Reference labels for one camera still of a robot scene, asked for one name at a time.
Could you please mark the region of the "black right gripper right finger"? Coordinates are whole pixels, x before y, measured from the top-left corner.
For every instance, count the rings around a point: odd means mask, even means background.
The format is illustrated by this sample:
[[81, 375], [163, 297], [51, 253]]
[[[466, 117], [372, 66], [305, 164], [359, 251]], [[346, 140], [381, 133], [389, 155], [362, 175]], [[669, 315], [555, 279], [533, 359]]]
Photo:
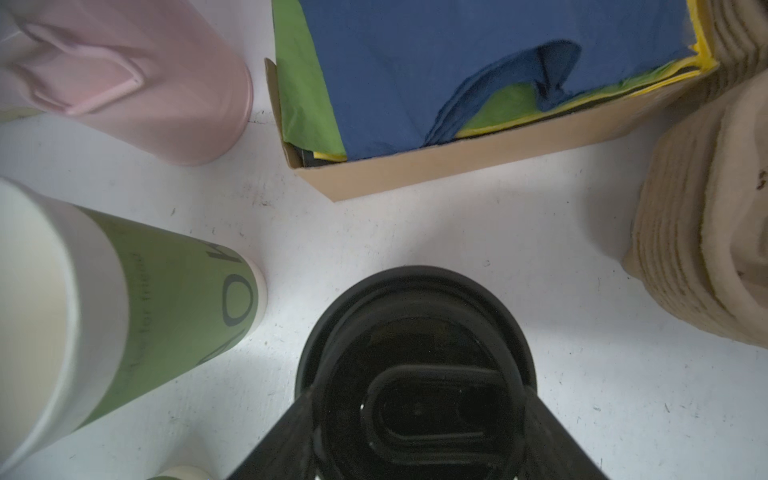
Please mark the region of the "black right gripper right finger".
[[523, 429], [521, 479], [608, 479], [530, 387], [525, 388]]

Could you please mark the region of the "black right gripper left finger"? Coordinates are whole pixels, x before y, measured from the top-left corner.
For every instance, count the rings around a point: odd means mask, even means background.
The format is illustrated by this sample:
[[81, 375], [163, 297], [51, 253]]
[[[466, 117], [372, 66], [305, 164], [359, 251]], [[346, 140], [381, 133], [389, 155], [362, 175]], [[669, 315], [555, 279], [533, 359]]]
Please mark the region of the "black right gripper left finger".
[[316, 477], [314, 389], [302, 393], [256, 448], [228, 476], [232, 480]]

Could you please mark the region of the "black cup lid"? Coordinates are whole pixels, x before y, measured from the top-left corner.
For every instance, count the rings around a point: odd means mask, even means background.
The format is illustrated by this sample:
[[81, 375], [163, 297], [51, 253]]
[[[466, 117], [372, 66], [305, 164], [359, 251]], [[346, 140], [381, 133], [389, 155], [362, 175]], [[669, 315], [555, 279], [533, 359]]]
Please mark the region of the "black cup lid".
[[523, 331], [479, 283], [434, 266], [393, 268], [344, 292], [305, 345], [322, 479], [513, 479], [525, 394]]

